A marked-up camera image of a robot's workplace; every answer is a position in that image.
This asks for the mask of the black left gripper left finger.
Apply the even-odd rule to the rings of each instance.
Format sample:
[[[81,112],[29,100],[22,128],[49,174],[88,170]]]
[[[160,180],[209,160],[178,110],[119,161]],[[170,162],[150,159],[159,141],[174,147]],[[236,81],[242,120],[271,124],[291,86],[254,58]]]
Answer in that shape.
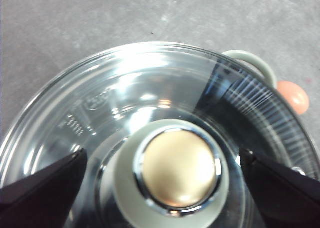
[[[0,190],[2,228],[61,228],[80,191],[87,152],[80,149]]]

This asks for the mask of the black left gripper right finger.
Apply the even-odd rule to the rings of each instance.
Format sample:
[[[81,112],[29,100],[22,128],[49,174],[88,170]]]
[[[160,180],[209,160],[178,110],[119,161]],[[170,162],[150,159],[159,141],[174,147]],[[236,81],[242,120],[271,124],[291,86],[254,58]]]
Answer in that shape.
[[[247,187],[268,228],[318,228],[320,183],[275,160],[240,151]]]

